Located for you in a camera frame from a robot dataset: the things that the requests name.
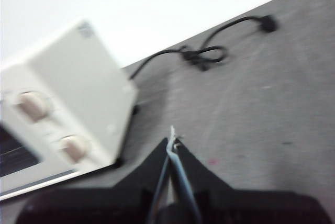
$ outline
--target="oven window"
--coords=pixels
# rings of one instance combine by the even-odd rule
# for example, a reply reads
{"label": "oven window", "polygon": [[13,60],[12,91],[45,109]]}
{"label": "oven window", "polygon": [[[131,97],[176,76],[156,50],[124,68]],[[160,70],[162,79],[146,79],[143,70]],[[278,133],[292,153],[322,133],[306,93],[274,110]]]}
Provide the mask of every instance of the oven window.
{"label": "oven window", "polygon": [[0,176],[36,165],[39,160],[0,124]]}

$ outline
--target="white wall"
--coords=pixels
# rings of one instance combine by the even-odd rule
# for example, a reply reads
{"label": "white wall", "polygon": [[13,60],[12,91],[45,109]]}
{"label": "white wall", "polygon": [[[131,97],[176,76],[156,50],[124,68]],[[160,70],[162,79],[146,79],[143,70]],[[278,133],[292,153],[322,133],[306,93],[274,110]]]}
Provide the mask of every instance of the white wall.
{"label": "white wall", "polygon": [[87,17],[120,65],[270,0],[2,0],[2,60]]}

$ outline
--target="black power cord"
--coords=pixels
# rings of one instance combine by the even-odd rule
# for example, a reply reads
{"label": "black power cord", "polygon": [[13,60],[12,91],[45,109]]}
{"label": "black power cord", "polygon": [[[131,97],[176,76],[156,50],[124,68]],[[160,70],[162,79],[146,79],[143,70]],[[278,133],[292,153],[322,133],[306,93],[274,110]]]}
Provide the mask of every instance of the black power cord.
{"label": "black power cord", "polygon": [[[201,45],[201,47],[198,50],[192,50],[190,47],[188,46],[182,46],[179,49],[170,49],[170,50],[162,50],[159,51],[151,56],[149,56],[147,59],[144,60],[144,62],[133,72],[133,74],[130,76],[130,79],[134,79],[136,77],[136,75],[143,69],[143,67],[145,65],[147,65],[153,58],[159,56],[159,55],[163,55],[163,54],[167,54],[167,53],[179,53],[181,54],[182,58],[185,61],[188,61],[190,64],[194,64],[196,65],[200,70],[202,71],[206,71],[209,69],[208,63],[217,63],[222,61],[223,59],[225,59],[228,56],[228,50],[227,48],[223,47],[223,46],[211,46],[211,47],[206,47],[209,42],[211,41],[211,39],[219,32],[235,25],[238,23],[241,23],[243,21],[247,21],[247,20],[253,20],[256,21],[257,23],[259,23],[259,28],[261,31],[270,33],[273,31],[276,31],[278,28],[278,24],[276,22],[276,20],[271,16],[271,15],[267,15],[267,16],[262,16],[262,17],[258,17],[258,16],[246,16],[246,17],[242,17],[239,18],[235,21],[232,21],[226,25],[223,25],[222,27],[216,29],[212,34],[210,34],[206,40],[203,42],[203,44]],[[202,56],[202,53],[204,52],[208,52],[208,51],[213,51],[213,50],[217,50],[220,51],[220,56],[218,58],[207,58]]]}

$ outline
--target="oven knob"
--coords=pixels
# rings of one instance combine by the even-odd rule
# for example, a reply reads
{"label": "oven knob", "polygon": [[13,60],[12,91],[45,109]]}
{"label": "oven knob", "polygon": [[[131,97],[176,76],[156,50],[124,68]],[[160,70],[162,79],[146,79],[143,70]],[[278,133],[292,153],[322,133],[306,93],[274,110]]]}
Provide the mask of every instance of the oven knob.
{"label": "oven knob", "polygon": [[18,107],[33,121],[45,118],[50,105],[46,98],[39,92],[24,92],[18,96]]}
{"label": "oven knob", "polygon": [[66,136],[61,139],[62,151],[64,151],[75,163],[85,157],[88,151],[88,142],[78,135]]}

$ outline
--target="oven door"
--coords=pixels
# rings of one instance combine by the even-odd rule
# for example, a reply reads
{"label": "oven door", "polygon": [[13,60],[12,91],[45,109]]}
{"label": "oven door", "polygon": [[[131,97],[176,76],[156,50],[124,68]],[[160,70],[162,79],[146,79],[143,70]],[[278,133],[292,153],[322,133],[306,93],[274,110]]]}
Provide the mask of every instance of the oven door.
{"label": "oven door", "polygon": [[1,103],[0,199],[74,177],[77,171],[30,124]]}

